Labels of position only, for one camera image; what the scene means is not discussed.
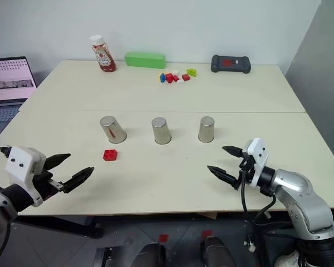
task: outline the green foam block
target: green foam block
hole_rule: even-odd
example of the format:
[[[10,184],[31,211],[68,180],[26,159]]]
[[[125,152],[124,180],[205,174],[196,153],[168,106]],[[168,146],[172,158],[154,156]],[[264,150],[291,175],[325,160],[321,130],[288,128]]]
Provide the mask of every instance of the green foam block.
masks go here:
[[[165,68],[166,60],[162,54],[128,52],[125,55],[125,61],[128,66],[145,68]]]

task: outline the table leg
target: table leg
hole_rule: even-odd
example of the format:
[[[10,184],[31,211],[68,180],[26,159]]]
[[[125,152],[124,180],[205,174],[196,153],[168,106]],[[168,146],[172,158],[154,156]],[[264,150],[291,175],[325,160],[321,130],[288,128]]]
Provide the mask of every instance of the table leg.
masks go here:
[[[15,219],[15,222],[52,231],[82,235],[94,239],[99,239],[104,233],[103,229],[95,227],[94,220],[92,220],[90,225],[81,225],[51,216],[19,216]]]

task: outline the bottle label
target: bottle label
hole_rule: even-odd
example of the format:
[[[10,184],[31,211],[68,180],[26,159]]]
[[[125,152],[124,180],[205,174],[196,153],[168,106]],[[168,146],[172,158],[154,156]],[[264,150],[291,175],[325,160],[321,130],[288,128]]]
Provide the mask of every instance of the bottle label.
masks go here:
[[[100,65],[109,66],[111,64],[111,60],[104,50],[97,50],[95,51],[95,54]]]

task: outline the shoe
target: shoe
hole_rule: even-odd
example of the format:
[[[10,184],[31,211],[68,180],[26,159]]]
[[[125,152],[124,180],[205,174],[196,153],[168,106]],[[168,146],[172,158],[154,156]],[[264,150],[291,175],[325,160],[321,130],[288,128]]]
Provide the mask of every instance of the shoe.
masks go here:
[[[206,267],[236,267],[227,247],[215,236],[209,236],[202,242],[200,252]]]
[[[166,264],[166,249],[158,243],[146,245],[132,262],[131,267],[164,267]]]

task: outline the table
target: table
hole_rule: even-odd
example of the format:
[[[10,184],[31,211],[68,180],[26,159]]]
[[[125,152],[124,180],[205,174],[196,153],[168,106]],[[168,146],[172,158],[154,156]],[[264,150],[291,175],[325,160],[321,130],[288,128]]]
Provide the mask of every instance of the table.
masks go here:
[[[160,83],[159,73],[196,68],[182,84]],[[210,71],[210,64],[168,63],[165,70],[129,67],[102,72],[95,61],[62,61],[21,111],[110,110],[164,112],[304,112],[276,65],[249,74]]]
[[[126,130],[123,143],[108,142],[99,125],[106,115],[115,116]],[[172,141],[167,145],[154,141],[151,120],[156,116],[165,117],[171,130]],[[197,138],[202,116],[215,119],[215,140],[208,144]],[[73,192],[56,195],[21,215],[239,211],[240,192],[215,178],[207,165],[237,175],[240,160],[221,147],[242,147],[254,137],[265,139],[268,166],[306,175],[315,191],[334,207],[334,156],[306,113],[22,111],[0,135],[0,146],[34,147],[47,156],[71,153],[52,170],[57,181],[66,181],[87,166],[95,167],[92,176]],[[117,149],[117,161],[102,159],[106,149]],[[7,185],[5,162],[0,155],[3,185]],[[270,199],[247,186],[246,201],[255,210]],[[273,209],[284,208],[277,203]]]

